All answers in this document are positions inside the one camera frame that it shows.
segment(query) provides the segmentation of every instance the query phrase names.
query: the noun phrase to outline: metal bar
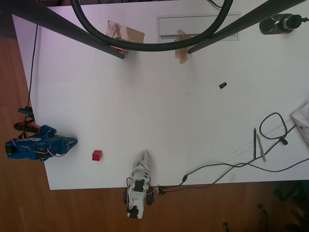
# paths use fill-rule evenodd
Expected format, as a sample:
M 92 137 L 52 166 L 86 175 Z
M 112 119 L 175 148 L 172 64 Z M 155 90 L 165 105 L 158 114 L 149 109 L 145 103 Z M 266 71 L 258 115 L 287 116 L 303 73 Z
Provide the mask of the metal bar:
M 198 43 L 194 47 L 188 50 L 191 54 L 204 47 L 207 47 L 215 42 L 218 42 L 228 36 L 231 36 L 241 30 L 251 27 L 264 19 L 272 17 L 282 11 L 285 11 L 293 6 L 296 6 L 306 0 L 268 0 L 259 7 L 255 8 L 251 12 L 247 13 L 243 17 L 239 18 L 235 22 L 221 29 L 217 33 L 213 34 L 203 42 Z
M 0 0 L 0 9 L 118 58 L 125 58 L 124 54 L 35 0 Z

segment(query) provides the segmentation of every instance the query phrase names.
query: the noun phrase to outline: white paper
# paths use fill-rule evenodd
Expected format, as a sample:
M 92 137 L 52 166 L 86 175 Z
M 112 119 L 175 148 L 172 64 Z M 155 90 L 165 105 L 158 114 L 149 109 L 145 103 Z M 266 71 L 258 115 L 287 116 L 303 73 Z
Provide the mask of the white paper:
M 292 114 L 300 133 L 309 144 L 309 103 Z

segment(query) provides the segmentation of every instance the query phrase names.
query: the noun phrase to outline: power cable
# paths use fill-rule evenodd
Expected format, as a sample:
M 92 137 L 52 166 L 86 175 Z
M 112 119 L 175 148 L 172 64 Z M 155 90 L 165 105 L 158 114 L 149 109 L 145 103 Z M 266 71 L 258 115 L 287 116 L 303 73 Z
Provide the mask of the power cable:
M 26 118 L 28 117 L 28 108 L 30 104 L 30 94 L 31 94 L 31 86 L 32 86 L 32 74 L 33 74 L 33 63 L 34 63 L 34 55 L 35 55 L 35 48 L 37 44 L 37 35 L 38 35 L 38 25 L 36 26 L 35 29 L 35 37 L 34 37 L 34 47 L 33 47 L 33 53 L 32 53 L 32 62 L 31 62 L 31 73 L 30 73 L 30 85 L 29 85 L 29 94 L 28 94 L 28 102 L 27 102 L 27 107 L 26 107 L 26 113 L 25 113 L 25 118 L 23 121 L 23 135 L 26 138 L 26 133 L 25 133 L 25 127 L 26 127 Z
M 276 138 L 268 138 L 268 137 L 266 137 L 266 136 L 261 132 L 261 127 L 262 127 L 263 123 L 265 122 L 266 119 L 268 119 L 268 118 L 269 118 L 270 116 L 272 116 L 272 115 L 278 115 L 278 116 L 280 117 L 280 119 L 281 119 L 281 121 L 282 121 L 282 124 L 283 124 L 283 126 L 284 126 L 284 129 L 285 129 L 284 135 L 279 136 L 279 137 L 276 137 Z M 272 114 L 268 115 L 268 116 L 261 122 L 261 124 L 260 124 L 260 133 L 261 133 L 261 135 L 262 135 L 263 137 L 265 137 L 265 138 L 268 138 L 268 139 L 278 139 L 278 141 L 277 141 L 276 143 L 274 143 L 274 144 L 265 152 L 265 156 L 266 156 L 278 143 L 282 142 L 283 144 L 286 145 L 286 144 L 287 144 L 287 141 L 286 141 L 284 138 L 285 138 L 295 127 L 296 127 L 296 125 L 294 125 L 292 128 L 290 128 L 289 130 L 287 130 L 286 124 L 285 124 L 285 122 L 284 122 L 282 116 L 281 116 L 279 113 L 272 113 Z M 168 193 L 168 192 L 176 192 L 176 191 L 181 191 L 181 190 L 189 189 L 189 188 L 190 188 L 190 189 L 196 189 L 196 188 L 197 188 L 197 189 L 201 189 L 201 188 L 202 188 L 202 189 L 205 189 L 205 188 L 209 188 L 209 187 L 211 187 L 212 185 L 214 185 L 215 183 L 217 183 L 219 180 L 221 180 L 225 175 L 227 175 L 227 174 L 228 174 L 231 170 L 233 170 L 234 168 L 242 168 L 242 167 L 245 167 L 245 166 L 247 166 L 247 165 L 252 166 L 252 167 L 254 167 L 254 168 L 257 168 L 257 169 L 260 169 L 260 170 L 263 170 L 263 171 L 266 171 L 266 172 L 278 173 L 278 172 L 286 171 L 286 170 L 288 170 L 288 169 L 290 169 L 290 168 L 293 168 L 293 167 L 295 167 L 295 166 L 297 166 L 297 165 L 299 165 L 299 164 L 301 164 L 301 163 L 303 163 L 303 162 L 309 160 L 309 158 L 308 158 L 308 159 L 304 159 L 304 160 L 302 160 L 302 161 L 300 161 L 300 162 L 298 162 L 298 163 L 295 163 L 295 164 L 293 164 L 293 165 L 291 165 L 291 166 L 289 166 L 289 167 L 287 167 L 287 168 L 284 168 L 284 169 L 281 169 L 281 170 L 273 171 L 273 170 L 268 170 L 268 169 L 260 168 L 260 167 L 257 167 L 257 166 L 255 166 L 255 165 L 251 164 L 252 162 L 254 162 L 254 161 L 260 159 L 261 157 L 262 157 L 262 156 L 256 158 L 255 160 L 253 159 L 253 160 L 251 160 L 251 161 L 249 161 L 249 162 L 247 162 L 247 163 L 239 163 L 239 164 L 236 164 L 236 165 L 232 165 L 232 164 L 228 164 L 228 163 L 217 163 L 217 164 L 204 165 L 204 166 L 199 167 L 199 168 L 193 170 L 192 172 L 186 174 L 186 175 L 183 177 L 182 182 L 181 182 L 179 185 L 170 186 L 170 187 L 162 187 L 162 186 L 159 186 L 159 187 L 158 187 L 158 192 L 159 192 L 160 195 L 164 195 L 164 194 L 166 194 L 166 193 Z M 179 188 L 179 189 L 175 189 L 175 190 L 163 191 L 164 189 L 170 189 L 170 188 L 179 187 L 179 186 L 181 186 L 181 185 L 187 180 L 187 178 L 188 178 L 189 175 L 191 175 L 191 174 L 197 172 L 197 171 L 200 170 L 200 169 L 207 168 L 207 167 L 213 167 L 213 166 L 230 166 L 230 167 L 232 167 L 232 168 L 230 168 L 228 171 L 226 171 L 222 176 L 220 176 L 220 177 L 219 177 L 218 179 L 216 179 L 214 182 L 212 182 L 211 184 L 208 184 L 208 185 L 206 185 L 206 186 L 203 186 L 203 187 L 191 187 L 191 186 L 189 186 L 189 187 Z

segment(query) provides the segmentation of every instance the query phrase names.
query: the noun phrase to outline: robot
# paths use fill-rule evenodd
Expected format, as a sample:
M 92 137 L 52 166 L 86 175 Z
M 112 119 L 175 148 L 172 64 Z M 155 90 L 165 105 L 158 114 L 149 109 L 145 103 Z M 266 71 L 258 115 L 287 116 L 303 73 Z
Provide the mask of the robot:
M 154 190 L 150 186 L 150 159 L 148 151 L 142 151 L 133 164 L 133 171 L 126 179 L 126 189 L 123 201 L 127 204 L 129 218 L 143 217 L 144 198 L 147 205 L 154 203 Z
M 64 156 L 77 143 L 77 139 L 55 135 L 55 133 L 54 128 L 43 125 L 33 136 L 6 142 L 5 152 L 8 158 L 29 158 L 40 161 Z

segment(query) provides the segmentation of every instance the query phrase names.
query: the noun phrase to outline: pen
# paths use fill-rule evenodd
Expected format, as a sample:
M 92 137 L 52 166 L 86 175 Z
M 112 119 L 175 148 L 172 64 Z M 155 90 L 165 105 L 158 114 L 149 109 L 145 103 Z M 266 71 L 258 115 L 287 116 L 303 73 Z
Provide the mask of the pen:
M 256 160 L 256 128 L 253 131 L 253 159 Z
M 262 143 L 261 143 L 261 139 L 260 139 L 259 134 L 256 134 L 256 138 L 257 138 L 257 141 L 258 141 L 259 146 L 260 146 L 261 156 L 262 156 L 264 162 L 266 162 L 266 157 L 265 157 L 265 154 L 264 154 L 264 150 L 263 150 L 263 147 L 262 147 Z

